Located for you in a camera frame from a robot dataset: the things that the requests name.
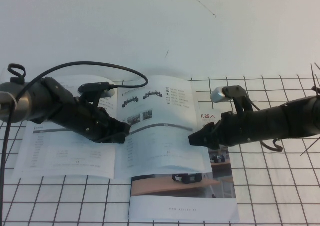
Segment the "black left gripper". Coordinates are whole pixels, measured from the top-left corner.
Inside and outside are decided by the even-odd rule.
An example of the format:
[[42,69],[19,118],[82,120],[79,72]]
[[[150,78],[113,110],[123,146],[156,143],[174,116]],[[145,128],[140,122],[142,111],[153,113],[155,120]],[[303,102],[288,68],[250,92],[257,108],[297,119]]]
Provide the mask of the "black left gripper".
[[131,126],[111,118],[103,109],[90,103],[74,102],[62,106],[59,125],[94,142],[124,144],[124,134],[129,135]]

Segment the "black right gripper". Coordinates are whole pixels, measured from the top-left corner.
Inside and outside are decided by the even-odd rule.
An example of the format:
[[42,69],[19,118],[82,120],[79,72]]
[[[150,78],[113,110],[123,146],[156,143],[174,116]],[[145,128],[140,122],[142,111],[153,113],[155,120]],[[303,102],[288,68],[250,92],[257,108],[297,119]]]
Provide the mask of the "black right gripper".
[[[263,140],[259,132],[258,118],[254,112],[245,112],[244,115],[225,112],[221,115],[220,124],[208,123],[201,130],[189,136],[191,146],[206,147],[210,150],[219,150],[220,145],[233,147],[236,145],[260,142]],[[208,138],[217,129],[218,142]]]

